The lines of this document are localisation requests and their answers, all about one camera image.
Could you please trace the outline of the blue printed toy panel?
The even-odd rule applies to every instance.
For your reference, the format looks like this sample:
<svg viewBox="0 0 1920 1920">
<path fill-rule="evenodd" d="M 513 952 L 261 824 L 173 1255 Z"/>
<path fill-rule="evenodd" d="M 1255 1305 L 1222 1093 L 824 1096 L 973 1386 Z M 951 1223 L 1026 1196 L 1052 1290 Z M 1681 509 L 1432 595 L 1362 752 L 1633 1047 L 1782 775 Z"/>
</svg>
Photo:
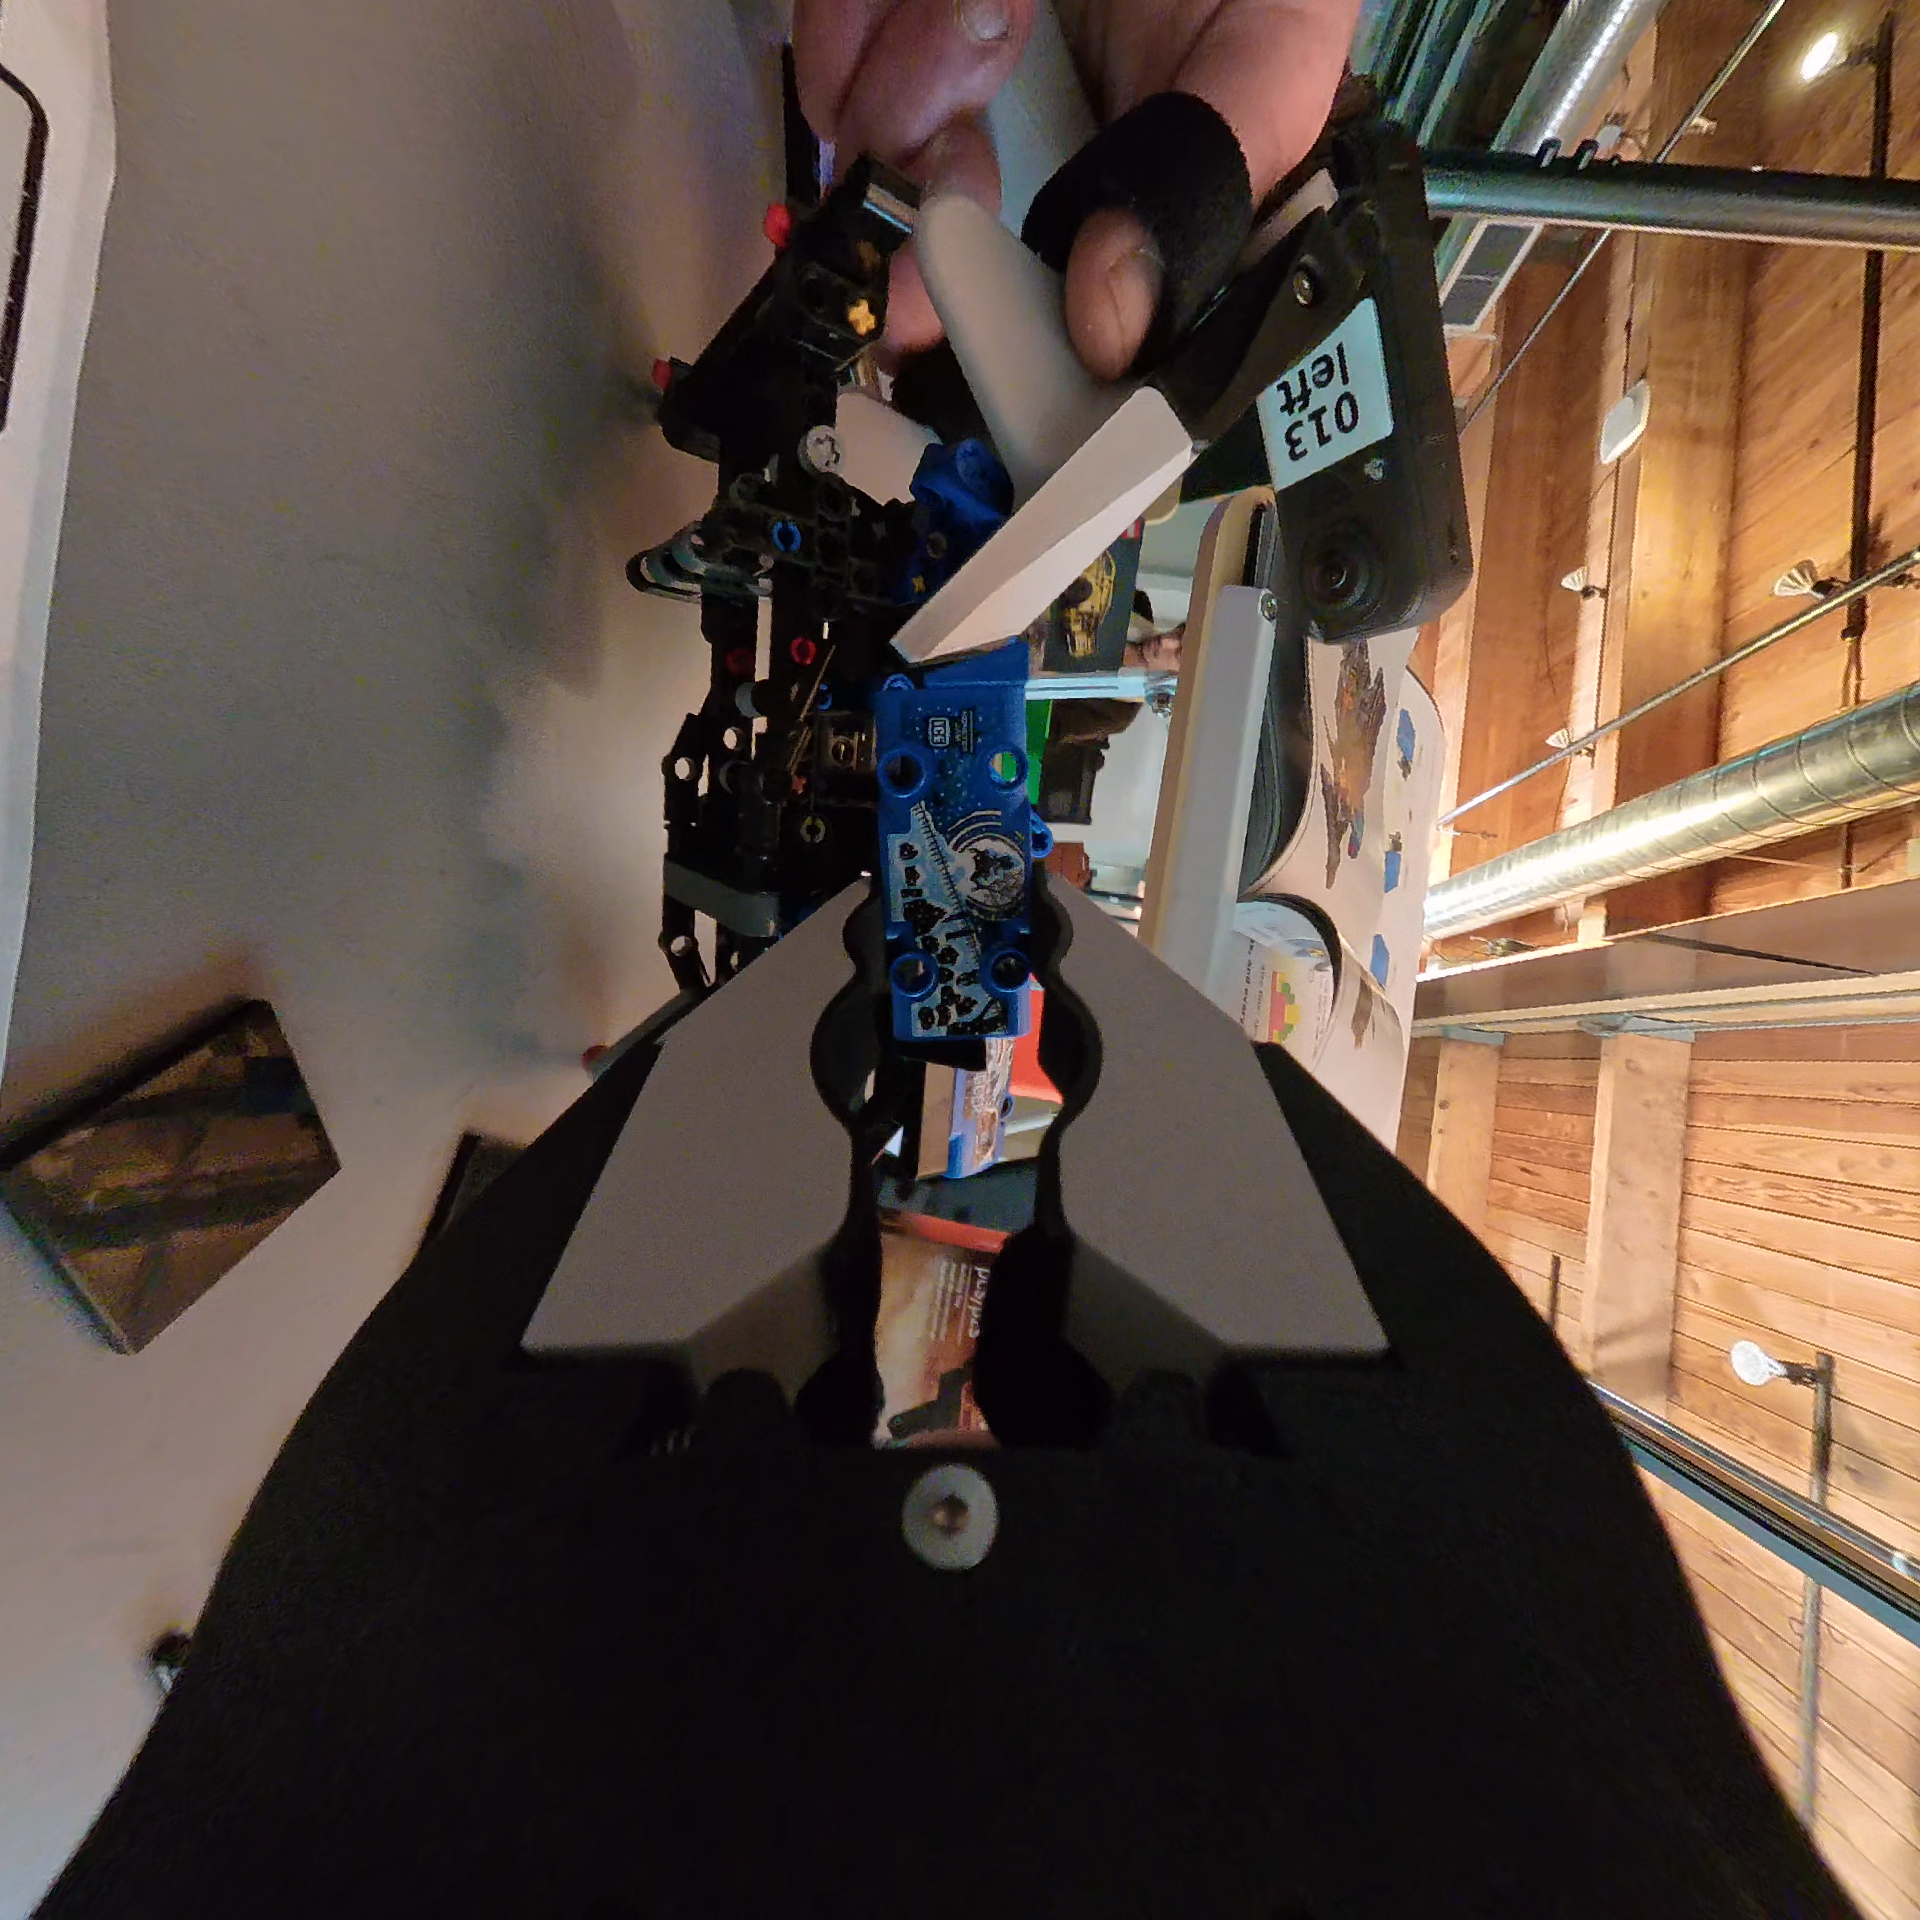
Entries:
<svg viewBox="0 0 1920 1920">
<path fill-rule="evenodd" d="M 1021 640 L 894 675 L 872 696 L 878 885 L 897 1043 L 1026 1034 L 1032 868 Z"/>
</svg>

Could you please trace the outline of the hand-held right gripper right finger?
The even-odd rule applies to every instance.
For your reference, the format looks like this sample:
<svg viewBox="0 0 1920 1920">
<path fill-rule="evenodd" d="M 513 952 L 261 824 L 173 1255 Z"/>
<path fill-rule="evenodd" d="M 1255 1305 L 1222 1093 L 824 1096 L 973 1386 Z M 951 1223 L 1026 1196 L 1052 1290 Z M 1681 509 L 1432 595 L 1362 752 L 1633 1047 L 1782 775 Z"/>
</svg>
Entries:
<svg viewBox="0 0 1920 1920">
<path fill-rule="evenodd" d="M 1063 917 L 1060 979 L 1097 1040 L 1057 1145 L 1065 1340 L 1095 1369 L 1383 1355 L 1253 1043 L 1085 896 Z"/>
</svg>

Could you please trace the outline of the person's left hand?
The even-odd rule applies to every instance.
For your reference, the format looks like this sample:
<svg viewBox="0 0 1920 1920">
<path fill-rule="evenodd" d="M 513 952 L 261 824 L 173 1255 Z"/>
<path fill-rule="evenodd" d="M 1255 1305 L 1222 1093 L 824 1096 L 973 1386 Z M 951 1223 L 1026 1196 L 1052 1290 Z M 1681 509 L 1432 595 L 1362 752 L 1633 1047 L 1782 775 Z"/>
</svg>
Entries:
<svg viewBox="0 0 1920 1920">
<path fill-rule="evenodd" d="M 1359 2 L 1057 4 L 1097 124 L 1164 92 L 1206 104 L 1238 144 L 1255 209 L 1324 136 L 1359 12 Z M 985 113 L 1034 18 L 1029 2 L 799 2 L 791 16 L 799 107 L 836 162 L 868 154 L 996 210 L 1000 169 Z M 1185 252 L 1128 209 L 1092 209 L 1081 223 L 1063 312 L 1095 377 L 1133 371 L 1172 273 L 1188 273 Z"/>
</svg>

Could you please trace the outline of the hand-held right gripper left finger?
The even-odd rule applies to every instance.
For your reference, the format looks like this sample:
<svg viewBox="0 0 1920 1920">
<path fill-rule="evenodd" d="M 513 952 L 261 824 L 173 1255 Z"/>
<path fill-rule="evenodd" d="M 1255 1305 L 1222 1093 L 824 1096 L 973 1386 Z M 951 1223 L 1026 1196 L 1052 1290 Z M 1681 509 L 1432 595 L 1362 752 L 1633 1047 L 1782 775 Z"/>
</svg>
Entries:
<svg viewBox="0 0 1920 1920">
<path fill-rule="evenodd" d="M 678 1023 L 521 1347 L 682 1369 L 818 1369 L 823 1258 L 872 1093 L 881 915 L 854 881 Z"/>
</svg>

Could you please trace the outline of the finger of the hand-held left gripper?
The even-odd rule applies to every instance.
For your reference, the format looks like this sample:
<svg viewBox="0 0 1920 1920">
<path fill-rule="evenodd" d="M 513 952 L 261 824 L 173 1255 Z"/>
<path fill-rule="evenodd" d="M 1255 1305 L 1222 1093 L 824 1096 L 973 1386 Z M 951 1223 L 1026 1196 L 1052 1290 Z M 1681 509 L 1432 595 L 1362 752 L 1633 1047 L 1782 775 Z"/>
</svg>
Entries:
<svg viewBox="0 0 1920 1920">
<path fill-rule="evenodd" d="M 961 194 L 928 199 L 919 271 L 1014 485 L 1013 517 L 895 633 L 911 666 L 1020 636 L 1192 459 L 1166 399 L 1076 357 L 1063 280 Z"/>
</svg>

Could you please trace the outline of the blue black toy truck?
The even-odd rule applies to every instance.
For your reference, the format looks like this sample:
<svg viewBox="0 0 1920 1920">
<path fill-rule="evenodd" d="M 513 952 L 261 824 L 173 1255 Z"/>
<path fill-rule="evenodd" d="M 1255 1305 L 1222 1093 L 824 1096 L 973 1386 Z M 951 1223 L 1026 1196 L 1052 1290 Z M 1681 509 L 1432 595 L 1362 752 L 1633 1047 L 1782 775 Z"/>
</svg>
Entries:
<svg viewBox="0 0 1920 1920">
<path fill-rule="evenodd" d="M 849 475 L 836 403 L 887 312 L 919 192 L 878 160 L 812 209 L 773 207 L 774 259 L 690 364 L 656 364 L 668 443 L 716 467 L 704 517 L 629 564 L 695 602 L 711 675 L 662 756 L 658 944 L 677 1011 L 711 996 L 854 881 L 878 885 L 872 696 L 928 666 L 895 633 L 1013 509 L 982 440 L 932 443 L 908 498 Z M 902 1056 L 980 1071 L 999 1043 Z"/>
</svg>

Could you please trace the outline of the silver ventilation duct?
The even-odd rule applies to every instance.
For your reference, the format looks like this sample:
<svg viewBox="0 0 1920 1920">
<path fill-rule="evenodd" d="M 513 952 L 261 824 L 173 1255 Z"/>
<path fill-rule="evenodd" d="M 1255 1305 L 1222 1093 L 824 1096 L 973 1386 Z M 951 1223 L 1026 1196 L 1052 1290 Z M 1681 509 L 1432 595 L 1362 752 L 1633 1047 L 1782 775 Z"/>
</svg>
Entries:
<svg viewBox="0 0 1920 1920">
<path fill-rule="evenodd" d="M 1350 71 L 1428 154 L 1567 154 L 1661 2 L 1364 2 Z"/>
<path fill-rule="evenodd" d="M 1914 796 L 1910 683 L 1434 882 L 1423 901 L 1423 938 L 1442 943 L 1612 893 L 1897 810 Z"/>
</svg>

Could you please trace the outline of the black ceiling pipe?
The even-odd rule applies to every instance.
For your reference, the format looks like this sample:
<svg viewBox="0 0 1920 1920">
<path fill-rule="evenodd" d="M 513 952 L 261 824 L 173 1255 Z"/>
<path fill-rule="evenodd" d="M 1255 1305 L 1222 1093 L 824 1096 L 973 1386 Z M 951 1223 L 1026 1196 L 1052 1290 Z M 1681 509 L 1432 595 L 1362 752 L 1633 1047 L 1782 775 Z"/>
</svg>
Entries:
<svg viewBox="0 0 1920 1920">
<path fill-rule="evenodd" d="M 1898 178 L 1447 152 L 1423 157 L 1423 192 L 1437 218 L 1918 252 L 1918 184 Z"/>
</svg>

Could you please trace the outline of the open instruction booklet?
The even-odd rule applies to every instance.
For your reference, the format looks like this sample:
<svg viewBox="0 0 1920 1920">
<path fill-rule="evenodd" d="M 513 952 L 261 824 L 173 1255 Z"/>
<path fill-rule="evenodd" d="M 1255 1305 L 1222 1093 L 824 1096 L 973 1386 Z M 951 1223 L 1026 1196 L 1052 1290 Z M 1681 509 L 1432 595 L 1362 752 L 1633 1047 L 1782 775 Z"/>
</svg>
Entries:
<svg viewBox="0 0 1920 1920">
<path fill-rule="evenodd" d="M 1445 760 L 1417 631 L 1303 648 L 1274 859 L 1231 917 L 1229 1007 L 1393 1147 Z"/>
</svg>

